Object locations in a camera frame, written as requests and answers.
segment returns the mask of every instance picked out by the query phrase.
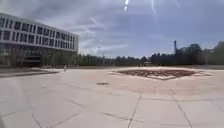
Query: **paved plaza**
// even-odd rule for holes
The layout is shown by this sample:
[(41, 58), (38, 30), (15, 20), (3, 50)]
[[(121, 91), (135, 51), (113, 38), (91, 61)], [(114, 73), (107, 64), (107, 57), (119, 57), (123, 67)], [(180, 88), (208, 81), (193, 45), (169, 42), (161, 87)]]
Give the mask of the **paved plaza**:
[(135, 68), (0, 78), (0, 128), (224, 128), (224, 71), (182, 68), (196, 74), (168, 80), (116, 73), (126, 69)]

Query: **tower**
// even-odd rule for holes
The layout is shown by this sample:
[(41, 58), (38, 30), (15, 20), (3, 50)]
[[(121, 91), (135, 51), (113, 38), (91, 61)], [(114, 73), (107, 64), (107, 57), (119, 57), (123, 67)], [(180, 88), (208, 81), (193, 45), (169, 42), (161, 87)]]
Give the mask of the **tower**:
[(176, 54), (177, 52), (177, 41), (175, 40), (174, 41), (174, 54)]

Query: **cloud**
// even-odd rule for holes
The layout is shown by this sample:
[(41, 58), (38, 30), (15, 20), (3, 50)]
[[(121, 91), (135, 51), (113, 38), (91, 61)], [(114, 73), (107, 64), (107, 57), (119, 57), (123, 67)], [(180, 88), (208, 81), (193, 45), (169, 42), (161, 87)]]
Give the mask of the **cloud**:
[(0, 11), (78, 34), (81, 53), (140, 56), (223, 39), (221, 3), (154, 0), (153, 13), (151, 0), (0, 0)]

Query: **building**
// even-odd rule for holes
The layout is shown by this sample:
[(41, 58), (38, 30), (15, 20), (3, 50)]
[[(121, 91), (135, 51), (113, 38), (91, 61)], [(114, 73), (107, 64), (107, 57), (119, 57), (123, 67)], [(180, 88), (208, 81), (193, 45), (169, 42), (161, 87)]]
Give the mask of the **building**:
[(0, 66), (75, 65), (77, 35), (0, 13)]

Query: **person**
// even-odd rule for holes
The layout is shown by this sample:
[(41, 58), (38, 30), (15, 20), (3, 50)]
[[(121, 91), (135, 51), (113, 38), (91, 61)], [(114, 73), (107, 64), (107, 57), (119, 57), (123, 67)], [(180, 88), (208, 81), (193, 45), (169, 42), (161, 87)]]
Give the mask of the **person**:
[(67, 65), (64, 66), (64, 72), (67, 70)]

